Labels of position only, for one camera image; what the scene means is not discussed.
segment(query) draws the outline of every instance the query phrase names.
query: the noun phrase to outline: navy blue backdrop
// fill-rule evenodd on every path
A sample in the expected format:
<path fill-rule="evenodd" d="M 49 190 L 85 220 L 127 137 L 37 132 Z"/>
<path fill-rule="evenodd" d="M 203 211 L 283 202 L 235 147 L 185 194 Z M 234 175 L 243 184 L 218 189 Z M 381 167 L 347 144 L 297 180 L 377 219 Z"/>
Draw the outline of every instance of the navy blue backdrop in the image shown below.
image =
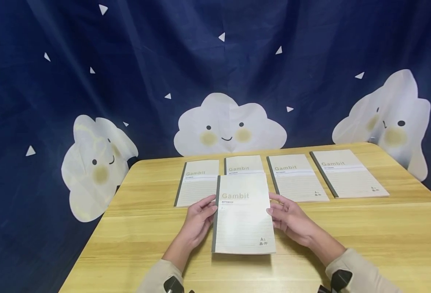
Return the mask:
<path fill-rule="evenodd" d="M 175 157 L 181 115 L 219 92 L 284 148 L 333 144 L 402 69 L 431 104 L 431 0 L 0 0 L 0 292 L 58 291 L 98 224 L 61 173 L 81 115 Z M 431 112 L 422 149 L 431 189 Z"/>

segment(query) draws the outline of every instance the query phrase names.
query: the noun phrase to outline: hand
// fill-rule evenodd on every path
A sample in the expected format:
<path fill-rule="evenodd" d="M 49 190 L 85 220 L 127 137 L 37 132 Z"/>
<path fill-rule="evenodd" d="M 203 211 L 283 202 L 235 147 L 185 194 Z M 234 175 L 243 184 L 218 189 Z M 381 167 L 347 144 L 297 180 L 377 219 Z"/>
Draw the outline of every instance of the hand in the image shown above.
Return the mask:
<path fill-rule="evenodd" d="M 284 231 L 296 243 L 310 247 L 312 238 L 322 229 L 294 201 L 272 192 L 269 198 L 279 201 L 271 202 L 271 208 L 266 210 L 273 217 L 274 228 Z"/>
<path fill-rule="evenodd" d="M 210 195 L 188 208 L 185 222 L 177 238 L 183 239 L 191 249 L 200 245 L 213 223 L 213 214 L 217 210 L 215 195 Z"/>

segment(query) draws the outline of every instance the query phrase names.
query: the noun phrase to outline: sleeve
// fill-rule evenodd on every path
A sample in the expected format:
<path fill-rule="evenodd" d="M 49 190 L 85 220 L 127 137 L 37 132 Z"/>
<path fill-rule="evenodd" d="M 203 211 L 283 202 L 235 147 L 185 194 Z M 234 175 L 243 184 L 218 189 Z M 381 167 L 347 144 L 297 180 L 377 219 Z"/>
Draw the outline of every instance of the sleeve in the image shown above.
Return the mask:
<path fill-rule="evenodd" d="M 347 249 L 344 254 L 327 266 L 328 278 L 331 279 L 333 273 L 339 269 L 352 272 L 349 285 L 342 289 L 341 293 L 403 293 L 393 283 L 380 275 L 376 266 L 353 249 Z"/>
<path fill-rule="evenodd" d="M 183 278 L 181 277 L 179 269 L 177 269 L 173 263 L 161 259 L 144 277 L 136 293 L 165 293 L 163 284 L 172 276 L 175 276 L 177 280 L 183 284 Z"/>

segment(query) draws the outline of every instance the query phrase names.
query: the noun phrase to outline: notebook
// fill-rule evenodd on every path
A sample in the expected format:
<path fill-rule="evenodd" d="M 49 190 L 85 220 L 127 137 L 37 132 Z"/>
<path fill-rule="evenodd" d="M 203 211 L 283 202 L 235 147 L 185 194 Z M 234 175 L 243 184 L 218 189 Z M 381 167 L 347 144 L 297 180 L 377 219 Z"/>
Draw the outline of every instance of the notebook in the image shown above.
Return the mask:
<path fill-rule="evenodd" d="M 389 196 L 350 149 L 312 151 L 310 154 L 334 197 Z"/>
<path fill-rule="evenodd" d="M 212 252 L 241 255 L 275 253 L 265 173 L 219 176 Z"/>
<path fill-rule="evenodd" d="M 259 155 L 240 155 L 238 157 L 226 157 L 225 175 L 244 173 L 264 173 L 263 163 Z"/>
<path fill-rule="evenodd" d="M 293 201 L 329 201 L 305 155 L 272 155 L 269 170 L 277 194 Z"/>
<path fill-rule="evenodd" d="M 216 194 L 218 176 L 219 160 L 186 162 L 173 206 L 191 206 Z"/>

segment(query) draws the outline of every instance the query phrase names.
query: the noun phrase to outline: cloud decoration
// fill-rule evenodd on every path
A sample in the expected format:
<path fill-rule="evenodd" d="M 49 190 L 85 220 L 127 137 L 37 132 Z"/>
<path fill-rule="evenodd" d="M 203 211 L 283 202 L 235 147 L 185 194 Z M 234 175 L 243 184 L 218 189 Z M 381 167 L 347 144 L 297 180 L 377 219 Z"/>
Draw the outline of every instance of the cloud decoration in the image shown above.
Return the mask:
<path fill-rule="evenodd" d="M 80 115 L 74 122 L 74 144 L 68 149 L 61 175 L 70 190 L 70 207 L 80 222 L 102 215 L 137 157 L 135 144 L 105 118 Z"/>
<path fill-rule="evenodd" d="M 212 93 L 178 120 L 173 142 L 183 156 L 280 149 L 287 140 L 285 129 L 268 119 L 255 103 L 239 106 L 231 97 Z"/>
<path fill-rule="evenodd" d="M 419 181 L 427 178 L 422 139 L 429 125 L 431 104 L 418 97 L 409 69 L 392 74 L 385 84 L 357 101 L 333 130 L 335 144 L 378 144 Z"/>

